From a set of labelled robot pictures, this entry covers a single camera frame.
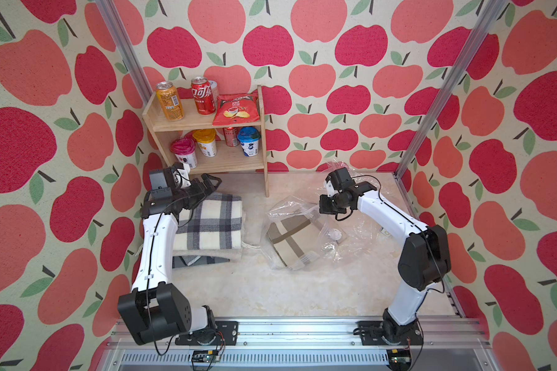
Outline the cream grey plaid scarf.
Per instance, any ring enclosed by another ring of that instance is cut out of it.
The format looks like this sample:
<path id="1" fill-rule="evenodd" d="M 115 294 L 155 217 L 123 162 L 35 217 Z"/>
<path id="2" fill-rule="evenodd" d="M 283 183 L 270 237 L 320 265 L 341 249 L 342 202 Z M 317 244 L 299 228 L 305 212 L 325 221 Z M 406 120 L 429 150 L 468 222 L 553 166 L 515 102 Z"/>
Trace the cream grey plaid scarf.
<path id="1" fill-rule="evenodd" d="M 213 193 L 195 210 L 179 214 L 175 251 L 241 249 L 243 206 L 241 196 Z"/>

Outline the clear plastic vacuum bag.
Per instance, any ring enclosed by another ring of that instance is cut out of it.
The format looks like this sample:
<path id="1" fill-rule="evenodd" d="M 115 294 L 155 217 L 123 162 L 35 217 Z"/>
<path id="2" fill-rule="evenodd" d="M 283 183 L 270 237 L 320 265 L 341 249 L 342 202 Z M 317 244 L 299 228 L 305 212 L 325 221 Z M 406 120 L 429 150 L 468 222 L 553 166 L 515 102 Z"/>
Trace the clear plastic vacuum bag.
<path id="1" fill-rule="evenodd" d="M 286 185 L 294 186 L 285 197 L 267 209 L 261 225 L 261 252 L 273 270 L 291 271 L 283 266 L 272 249 L 266 233 L 272 222 L 291 216 L 305 215 L 318 219 L 323 224 L 318 251 L 320 258 L 298 271 L 311 271 L 322 265 L 345 265 L 366 256 L 386 258 L 396 264 L 402 248 L 394 238 L 369 216 L 355 211 L 352 216 L 320 214 L 320 196 L 326 193 L 325 179 L 329 172 L 344 167 L 343 163 L 331 162 L 319 173 L 289 174 Z M 340 230 L 343 237 L 333 241 L 329 237 L 332 229 Z"/>

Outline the beige brown striped scarf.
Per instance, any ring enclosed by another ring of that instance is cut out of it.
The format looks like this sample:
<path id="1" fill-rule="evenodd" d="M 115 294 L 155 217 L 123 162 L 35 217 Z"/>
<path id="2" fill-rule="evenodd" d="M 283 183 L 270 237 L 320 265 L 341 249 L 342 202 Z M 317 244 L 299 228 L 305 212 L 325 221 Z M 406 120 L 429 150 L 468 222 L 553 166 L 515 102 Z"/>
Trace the beige brown striped scarf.
<path id="1" fill-rule="evenodd" d="M 298 271 L 320 258 L 323 224 L 305 215 L 272 222 L 266 236 L 283 266 Z"/>

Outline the dark plaid grey scarf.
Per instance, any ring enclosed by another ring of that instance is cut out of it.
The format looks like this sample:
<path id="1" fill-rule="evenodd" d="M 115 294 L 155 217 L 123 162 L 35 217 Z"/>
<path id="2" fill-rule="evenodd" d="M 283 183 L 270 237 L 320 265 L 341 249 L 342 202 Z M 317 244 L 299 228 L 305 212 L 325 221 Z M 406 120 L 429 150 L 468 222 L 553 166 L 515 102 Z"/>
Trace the dark plaid grey scarf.
<path id="1" fill-rule="evenodd" d="M 172 269 L 184 267 L 197 267 L 203 265 L 229 263 L 227 258 L 208 257 L 208 256 L 174 256 L 172 259 Z"/>

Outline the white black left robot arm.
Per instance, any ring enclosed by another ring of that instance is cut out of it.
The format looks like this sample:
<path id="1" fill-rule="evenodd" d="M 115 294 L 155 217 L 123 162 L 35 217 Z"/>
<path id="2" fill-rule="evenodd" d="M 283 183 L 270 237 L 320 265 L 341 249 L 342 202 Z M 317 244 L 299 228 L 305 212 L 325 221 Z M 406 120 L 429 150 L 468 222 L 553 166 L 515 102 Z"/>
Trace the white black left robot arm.
<path id="1" fill-rule="evenodd" d="M 149 174 L 141 218 L 144 229 L 141 264 L 130 293 L 119 298 L 118 311 L 139 346 L 186 336 L 204 345 L 214 343 L 218 328 L 212 310 L 194 307 L 172 283 L 173 245 L 179 215 L 194 211 L 222 181 L 203 174 L 189 179 L 189 167 L 172 165 Z"/>

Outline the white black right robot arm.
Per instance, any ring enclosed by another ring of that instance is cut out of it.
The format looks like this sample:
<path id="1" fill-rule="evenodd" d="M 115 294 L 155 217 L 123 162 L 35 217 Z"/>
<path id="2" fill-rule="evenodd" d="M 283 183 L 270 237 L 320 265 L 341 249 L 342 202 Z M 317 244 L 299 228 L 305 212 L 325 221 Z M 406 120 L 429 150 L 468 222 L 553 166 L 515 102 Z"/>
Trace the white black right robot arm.
<path id="1" fill-rule="evenodd" d="M 326 193 L 320 196 L 320 213 L 348 217 L 359 211 L 384 227 L 402 246 L 398 262 L 402 282 L 382 315 L 382 338 L 397 345 L 420 330 L 418 310 L 428 291 L 433 291 L 451 271 L 447 232 L 403 212 L 382 195 L 380 185 L 356 182 L 346 168 L 329 173 L 325 188 Z"/>

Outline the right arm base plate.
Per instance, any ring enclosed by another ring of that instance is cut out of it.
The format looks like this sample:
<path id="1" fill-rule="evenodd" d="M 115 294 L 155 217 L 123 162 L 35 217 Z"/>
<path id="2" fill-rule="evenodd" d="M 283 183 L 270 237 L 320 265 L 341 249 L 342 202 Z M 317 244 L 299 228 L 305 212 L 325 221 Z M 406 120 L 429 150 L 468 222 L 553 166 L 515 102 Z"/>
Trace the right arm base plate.
<path id="1" fill-rule="evenodd" d="M 353 335 L 361 339 L 363 346 L 421 346 L 423 344 L 422 331 L 419 321 L 399 326 L 392 321 L 359 321 L 353 330 Z"/>

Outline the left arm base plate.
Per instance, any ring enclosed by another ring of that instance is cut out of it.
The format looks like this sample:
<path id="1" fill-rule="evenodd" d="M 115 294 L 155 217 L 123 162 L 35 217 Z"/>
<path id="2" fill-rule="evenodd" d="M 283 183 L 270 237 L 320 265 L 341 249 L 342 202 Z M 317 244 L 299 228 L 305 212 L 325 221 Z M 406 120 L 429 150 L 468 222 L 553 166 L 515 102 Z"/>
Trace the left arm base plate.
<path id="1" fill-rule="evenodd" d="M 238 338 L 238 321 L 216 321 L 211 329 L 201 329 L 175 339 L 177 346 L 235 346 Z"/>

